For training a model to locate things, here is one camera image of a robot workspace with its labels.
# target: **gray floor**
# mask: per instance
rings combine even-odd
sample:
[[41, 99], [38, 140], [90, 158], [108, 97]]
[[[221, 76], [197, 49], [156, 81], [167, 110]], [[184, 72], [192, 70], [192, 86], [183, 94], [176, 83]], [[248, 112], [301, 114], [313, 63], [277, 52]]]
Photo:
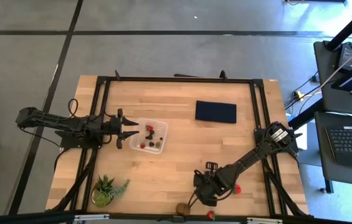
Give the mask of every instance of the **gray floor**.
[[[0, 1], [0, 29], [67, 30], [76, 0]], [[351, 19], [341, 3], [283, 1], [85, 1], [77, 30], [294, 30], [332, 35]], [[74, 36], [50, 112], [68, 115], [67, 102], [80, 75], [171, 76], [174, 73], [216, 77], [276, 78], [282, 94], [316, 72], [315, 37], [251, 36]], [[47, 94], [64, 36], [0, 36], [0, 215], [19, 174], [30, 136], [14, 120], [25, 106], [40, 108]], [[309, 84], [302, 89], [313, 88]], [[44, 136], [59, 142], [52, 130]], [[41, 212], [58, 149], [42, 141], [20, 207]], [[352, 185], [335, 184], [333, 195], [318, 194], [321, 169], [301, 166], [312, 215], [352, 221]]]

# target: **wooden table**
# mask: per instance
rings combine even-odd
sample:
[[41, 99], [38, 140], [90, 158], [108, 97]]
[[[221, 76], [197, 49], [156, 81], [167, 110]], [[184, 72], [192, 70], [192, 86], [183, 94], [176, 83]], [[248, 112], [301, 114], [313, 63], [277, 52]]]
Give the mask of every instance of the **wooden table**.
[[[96, 76], [80, 77], [75, 94], [79, 102], [77, 116], [89, 114], [96, 80]], [[287, 125], [278, 81], [264, 80], [264, 85], [271, 122]], [[256, 92], [264, 127], [259, 90]], [[237, 124], [195, 120], [196, 100], [236, 104]], [[188, 202], [194, 190], [194, 169], [203, 171], [207, 161], [217, 162], [219, 166], [233, 163], [255, 147], [255, 120], [248, 84], [111, 82], [106, 112], [116, 114], [118, 108], [123, 108], [124, 115], [132, 121], [151, 118], [166, 122], [169, 130], [165, 147], [161, 154], [156, 155], [130, 149], [129, 139], [123, 143], [122, 150], [116, 148], [116, 141], [104, 145], [98, 151], [93, 184], [98, 175], [104, 174], [114, 177], [115, 185], [123, 184], [126, 179], [131, 182], [122, 198], [115, 199], [104, 208], [97, 208], [90, 201], [88, 212], [175, 214], [176, 205]], [[80, 152], [80, 149], [71, 149], [59, 159], [47, 208], [57, 205], [74, 183]], [[288, 154], [277, 156], [283, 186], [300, 209], [307, 213], [296, 161]], [[205, 215], [214, 210], [220, 215], [268, 216], [260, 162], [242, 173], [237, 183], [242, 188], [241, 194], [231, 195], [215, 208], [197, 201], [191, 214]], [[82, 204], [84, 186], [80, 192], [77, 208]], [[280, 213], [275, 187], [273, 196], [276, 211]]]

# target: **potted plant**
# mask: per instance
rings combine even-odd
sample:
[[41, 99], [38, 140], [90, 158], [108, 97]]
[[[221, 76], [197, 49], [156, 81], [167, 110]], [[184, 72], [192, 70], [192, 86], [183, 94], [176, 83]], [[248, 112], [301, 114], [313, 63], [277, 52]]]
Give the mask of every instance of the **potted plant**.
[[127, 179], [123, 186], [114, 187], [112, 186], [113, 180], [115, 179], [109, 180], [106, 174], [103, 176], [103, 179], [98, 176], [97, 183], [95, 183], [91, 194], [91, 201], [98, 208], [108, 205], [114, 198], [121, 197], [130, 183], [130, 180]]

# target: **plastic bin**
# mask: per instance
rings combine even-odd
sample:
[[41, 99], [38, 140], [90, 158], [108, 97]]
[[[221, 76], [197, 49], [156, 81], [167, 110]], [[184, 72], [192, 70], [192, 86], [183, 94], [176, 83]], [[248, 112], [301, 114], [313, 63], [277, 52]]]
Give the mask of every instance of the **plastic bin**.
[[[137, 123], [140, 124], [136, 127], [135, 131], [140, 131], [140, 133], [135, 134], [131, 137], [129, 146], [132, 149], [136, 149], [143, 152], [149, 152], [153, 154], [160, 154], [164, 148], [164, 142], [166, 141], [166, 135], [168, 133], [168, 124], [161, 121], [155, 121], [148, 118], [138, 118]], [[150, 132], [146, 129], [147, 126], [152, 126], [155, 132], [152, 135], [152, 139], [146, 139], [150, 135]], [[160, 147], [150, 146], [150, 142], [156, 144], [160, 142]], [[145, 147], [141, 148], [141, 143], [145, 143]]]

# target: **metal desk leg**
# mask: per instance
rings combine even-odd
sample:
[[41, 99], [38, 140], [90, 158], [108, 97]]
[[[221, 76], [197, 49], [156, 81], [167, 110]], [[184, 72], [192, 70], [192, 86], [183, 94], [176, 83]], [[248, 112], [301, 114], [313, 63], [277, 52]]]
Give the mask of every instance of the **metal desk leg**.
[[332, 180], [325, 180], [325, 188], [320, 189], [323, 193], [333, 194]]
[[313, 105], [311, 105], [309, 108], [307, 108], [305, 111], [303, 111], [296, 118], [293, 118], [292, 120], [290, 120], [288, 122], [288, 125], [294, 130], [296, 130], [301, 126], [303, 126], [304, 124], [306, 124], [307, 122], [309, 122], [311, 119], [313, 119], [314, 112], [316, 111], [325, 111], [324, 102], [322, 98], [317, 102], [315, 102]]

